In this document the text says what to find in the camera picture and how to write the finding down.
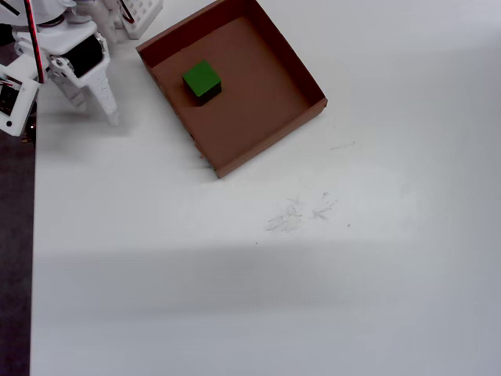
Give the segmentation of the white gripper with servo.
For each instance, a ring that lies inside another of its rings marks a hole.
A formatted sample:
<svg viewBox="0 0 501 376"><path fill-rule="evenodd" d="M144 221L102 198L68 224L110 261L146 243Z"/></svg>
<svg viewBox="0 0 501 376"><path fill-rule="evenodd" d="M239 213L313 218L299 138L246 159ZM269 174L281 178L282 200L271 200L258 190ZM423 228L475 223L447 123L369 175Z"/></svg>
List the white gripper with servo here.
<svg viewBox="0 0 501 376"><path fill-rule="evenodd" d="M14 30L20 50L35 58L45 75L55 83L77 110L87 110L86 86L94 96L110 125L119 124L119 112L106 75L109 49L106 39L97 31L96 23L69 23L38 26L36 42L26 27Z"/></svg>

